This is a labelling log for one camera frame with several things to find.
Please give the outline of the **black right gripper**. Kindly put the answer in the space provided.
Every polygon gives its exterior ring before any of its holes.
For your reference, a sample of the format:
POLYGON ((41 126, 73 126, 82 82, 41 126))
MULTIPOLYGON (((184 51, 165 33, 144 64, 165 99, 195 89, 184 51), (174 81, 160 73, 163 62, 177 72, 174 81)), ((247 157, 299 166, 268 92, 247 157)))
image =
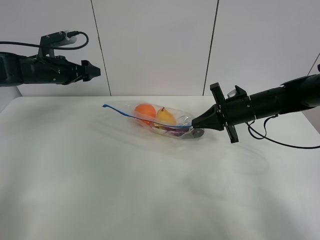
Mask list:
POLYGON ((230 142, 239 141, 235 125, 255 120, 255 111, 250 97, 225 98, 219 83, 210 85, 215 99, 214 104, 202 115, 194 118, 191 125, 194 129, 211 129, 223 131, 226 128, 230 142))

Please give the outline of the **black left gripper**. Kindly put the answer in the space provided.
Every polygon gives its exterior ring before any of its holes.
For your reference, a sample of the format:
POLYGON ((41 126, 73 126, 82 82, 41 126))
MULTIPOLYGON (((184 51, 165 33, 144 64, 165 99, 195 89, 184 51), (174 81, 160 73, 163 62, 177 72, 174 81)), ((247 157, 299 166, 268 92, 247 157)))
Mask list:
POLYGON ((69 85, 82 80, 89 82, 101 75, 101 69, 88 60, 81 66, 69 62, 64 57, 26 58, 22 60, 22 80, 24 84, 69 85))

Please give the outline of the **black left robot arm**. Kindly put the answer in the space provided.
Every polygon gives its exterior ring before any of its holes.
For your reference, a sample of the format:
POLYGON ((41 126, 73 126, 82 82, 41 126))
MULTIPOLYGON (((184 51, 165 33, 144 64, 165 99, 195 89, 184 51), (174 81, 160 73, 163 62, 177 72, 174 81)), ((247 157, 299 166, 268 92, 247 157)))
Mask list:
POLYGON ((101 75, 101 69, 87 60, 81 64, 68 61, 64 56, 22 56, 0 53, 0 86, 56 84, 69 85, 89 82, 101 75))

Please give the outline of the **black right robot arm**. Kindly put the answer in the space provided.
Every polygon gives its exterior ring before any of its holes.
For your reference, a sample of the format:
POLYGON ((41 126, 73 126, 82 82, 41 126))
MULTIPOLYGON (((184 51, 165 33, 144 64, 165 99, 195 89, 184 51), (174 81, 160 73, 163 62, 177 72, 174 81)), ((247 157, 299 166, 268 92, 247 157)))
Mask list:
POLYGON ((194 118, 194 129, 226 130, 231 143, 239 141, 235 126, 274 115, 302 112, 320 105, 320 76, 303 76, 252 95, 239 86, 224 96, 219 83, 210 85, 215 104, 194 118))

